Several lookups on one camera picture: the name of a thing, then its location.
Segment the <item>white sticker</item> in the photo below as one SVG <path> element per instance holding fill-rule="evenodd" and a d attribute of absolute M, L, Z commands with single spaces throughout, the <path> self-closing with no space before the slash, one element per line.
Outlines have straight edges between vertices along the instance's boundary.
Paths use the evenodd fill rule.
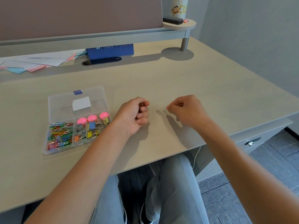
<path fill-rule="evenodd" d="M 84 97 L 73 101 L 73 111 L 77 111 L 90 106 L 91 104 L 89 97 Z"/>

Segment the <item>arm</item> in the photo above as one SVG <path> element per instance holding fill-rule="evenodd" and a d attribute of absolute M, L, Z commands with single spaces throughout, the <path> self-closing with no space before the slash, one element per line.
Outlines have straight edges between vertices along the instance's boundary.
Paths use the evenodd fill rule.
<path fill-rule="evenodd" d="M 177 98 L 167 110 L 204 139 L 253 223 L 299 223 L 298 197 L 237 147 L 194 95 Z"/>
<path fill-rule="evenodd" d="M 33 212 L 26 224 L 87 223 L 125 143 L 142 125 L 148 123 L 149 104 L 140 97 L 124 103 L 114 120 Z M 138 113 L 138 105 L 141 106 L 141 113 Z"/>

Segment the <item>person's left hand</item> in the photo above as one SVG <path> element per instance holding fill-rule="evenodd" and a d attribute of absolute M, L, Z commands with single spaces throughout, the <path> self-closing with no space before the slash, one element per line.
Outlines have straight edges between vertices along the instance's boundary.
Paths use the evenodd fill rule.
<path fill-rule="evenodd" d="M 128 127 L 130 136 L 132 136 L 140 127 L 149 122 L 149 105 L 150 102 L 146 101 L 145 98 L 136 97 L 122 104 L 116 113 L 114 120 L 123 122 L 123 124 Z"/>

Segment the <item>small orange object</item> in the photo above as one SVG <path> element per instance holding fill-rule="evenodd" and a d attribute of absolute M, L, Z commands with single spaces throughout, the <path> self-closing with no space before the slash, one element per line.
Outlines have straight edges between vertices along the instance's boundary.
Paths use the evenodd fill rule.
<path fill-rule="evenodd" d="M 79 135 L 75 135 L 75 142 L 79 141 Z"/>

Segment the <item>person's right arm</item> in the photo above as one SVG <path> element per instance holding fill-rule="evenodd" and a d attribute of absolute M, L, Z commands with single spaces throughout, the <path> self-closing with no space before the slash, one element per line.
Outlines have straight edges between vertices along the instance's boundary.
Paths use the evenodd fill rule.
<path fill-rule="evenodd" d="M 239 148 L 194 95 L 177 98 L 167 110 L 204 139 L 253 223 L 299 223 L 298 197 Z"/>

